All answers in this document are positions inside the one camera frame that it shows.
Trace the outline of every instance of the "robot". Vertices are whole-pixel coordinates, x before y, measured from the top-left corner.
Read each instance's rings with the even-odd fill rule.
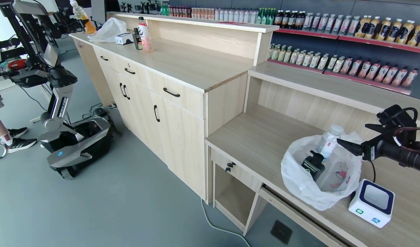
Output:
[[[21,87],[50,84],[53,94],[47,112],[41,115],[47,132],[39,141],[50,152],[47,157],[50,167],[64,179],[72,179],[109,151],[113,127],[103,117],[84,119],[72,125],[64,122],[77,78],[61,65],[58,54],[45,38],[47,35],[58,39],[62,31],[51,22],[44,6],[20,0],[0,0],[0,9],[17,34],[17,39],[1,42],[0,63],[15,55],[28,54],[24,68],[5,72],[3,76]],[[42,29],[33,16],[39,19]],[[1,52],[1,46],[12,43],[21,43],[22,48],[10,53]]]

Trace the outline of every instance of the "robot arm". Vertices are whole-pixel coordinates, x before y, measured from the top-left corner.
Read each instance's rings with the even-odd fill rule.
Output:
[[[413,118],[406,112],[412,110]],[[397,161],[403,167],[412,167],[420,171],[420,141],[416,141],[417,110],[402,109],[392,105],[376,115],[381,125],[366,124],[365,127],[381,133],[375,138],[355,144],[338,139],[338,143],[364,161],[373,161],[379,157],[387,157]]]

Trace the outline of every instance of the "person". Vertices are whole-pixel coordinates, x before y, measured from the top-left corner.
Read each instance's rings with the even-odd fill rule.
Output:
[[[3,98],[0,96],[0,108],[4,106]],[[20,129],[8,129],[0,119],[0,140],[7,148],[7,153],[14,153],[25,150],[36,143],[36,139],[19,138],[28,131],[27,127]]]

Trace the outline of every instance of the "drawer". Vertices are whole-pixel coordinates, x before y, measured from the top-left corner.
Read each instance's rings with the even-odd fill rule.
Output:
[[[149,70],[147,77],[151,90],[156,94],[204,119],[204,94]]]
[[[142,86],[149,88],[149,81],[147,79],[146,69],[138,65],[134,61],[125,58],[116,57],[116,69],[122,76],[123,83],[139,83]]]
[[[211,160],[216,163],[218,166],[222,167],[225,170],[227,168],[228,163],[232,163],[228,158],[226,158],[221,153],[217,152],[214,149],[211,149]],[[251,173],[246,171],[244,167],[239,165],[234,165],[231,167],[231,175],[241,181],[243,184],[248,186],[254,192],[258,192],[260,187],[262,186],[262,182],[254,177]]]
[[[115,55],[113,53],[106,51],[104,49],[100,49],[95,46],[93,46],[93,48],[101,67],[108,66],[111,69],[114,69],[115,71],[117,71]]]

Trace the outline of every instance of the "small white box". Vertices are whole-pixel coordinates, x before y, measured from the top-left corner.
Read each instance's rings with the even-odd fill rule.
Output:
[[[130,33],[122,33],[116,36],[116,43],[117,44],[131,44],[133,43],[133,37]]]
[[[382,228],[390,220],[395,194],[369,180],[359,182],[348,210],[371,224]]]

